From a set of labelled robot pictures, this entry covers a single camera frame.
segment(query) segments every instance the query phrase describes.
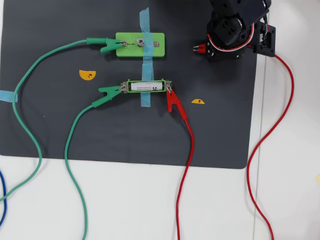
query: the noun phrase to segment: blue tape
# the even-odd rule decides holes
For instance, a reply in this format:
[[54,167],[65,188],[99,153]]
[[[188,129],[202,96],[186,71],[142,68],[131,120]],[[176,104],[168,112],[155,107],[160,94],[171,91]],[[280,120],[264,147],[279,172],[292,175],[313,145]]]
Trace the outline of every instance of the blue tape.
[[[154,34],[150,33],[150,14],[149,7],[140,12],[140,28],[143,33],[143,64],[142,64],[142,81],[152,81],[154,77],[153,55],[154,49]],[[151,95],[149,92],[141,93],[141,107],[151,107]]]
[[[12,103],[13,99],[14,99],[13,91],[0,90],[0,101]],[[18,102],[18,96],[15,97],[15,102]]]

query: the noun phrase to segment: cylindrical battery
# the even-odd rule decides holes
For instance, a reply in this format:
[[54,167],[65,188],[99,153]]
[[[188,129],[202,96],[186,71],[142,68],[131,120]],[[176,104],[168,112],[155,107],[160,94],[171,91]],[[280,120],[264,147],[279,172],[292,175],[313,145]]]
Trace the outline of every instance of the cylindrical battery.
[[152,92],[161,91],[164,89],[161,81],[140,81],[132,82],[130,84],[130,90],[134,92]]

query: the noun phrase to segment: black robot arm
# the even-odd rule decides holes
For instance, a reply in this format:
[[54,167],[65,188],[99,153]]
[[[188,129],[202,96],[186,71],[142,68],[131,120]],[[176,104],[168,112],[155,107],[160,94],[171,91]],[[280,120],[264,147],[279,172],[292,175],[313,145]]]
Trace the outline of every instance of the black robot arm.
[[205,44],[205,54],[210,60],[241,58],[246,46],[253,47],[255,53],[275,56],[276,28],[267,21],[271,0],[210,2],[213,11],[207,24]]

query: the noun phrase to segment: yellow marker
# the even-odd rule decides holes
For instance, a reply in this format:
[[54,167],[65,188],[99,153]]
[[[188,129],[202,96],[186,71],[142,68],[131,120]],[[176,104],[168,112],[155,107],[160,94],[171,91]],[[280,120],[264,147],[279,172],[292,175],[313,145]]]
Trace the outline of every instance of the yellow marker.
[[96,71],[83,71],[83,70],[79,70],[79,74],[80,74],[80,77],[81,77],[83,80],[90,81],[90,80],[92,80],[92,79],[95,78],[95,76],[96,76]]
[[320,185],[320,174],[315,178],[316,182]]
[[192,101],[193,104],[205,104],[204,101],[202,101],[201,99],[195,99]]

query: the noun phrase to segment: dark gray mat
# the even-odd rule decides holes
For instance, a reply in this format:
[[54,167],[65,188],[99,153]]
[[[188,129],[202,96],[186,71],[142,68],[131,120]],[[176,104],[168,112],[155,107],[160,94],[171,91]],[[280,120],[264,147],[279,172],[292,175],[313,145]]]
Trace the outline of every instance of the dark gray mat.
[[[169,79],[195,135],[193,166],[241,169],[247,164],[256,55],[209,63],[193,53],[205,38],[208,0],[5,0],[0,89],[13,91],[44,53],[87,37],[114,38],[140,32],[139,12],[150,7],[152,32],[166,37],[166,55],[154,59],[155,79]],[[92,81],[79,70],[97,71]],[[76,115],[102,97],[99,87],[140,80],[142,59],[101,55],[76,47],[44,60],[23,86],[18,111],[41,143],[45,158],[63,158]],[[202,99],[205,105],[193,104]],[[37,157],[12,105],[0,102],[0,154]],[[167,112],[165,94],[152,94],[151,108],[139,94],[121,94],[86,113],[72,138],[69,158],[127,163],[185,165],[190,137],[180,116]]]

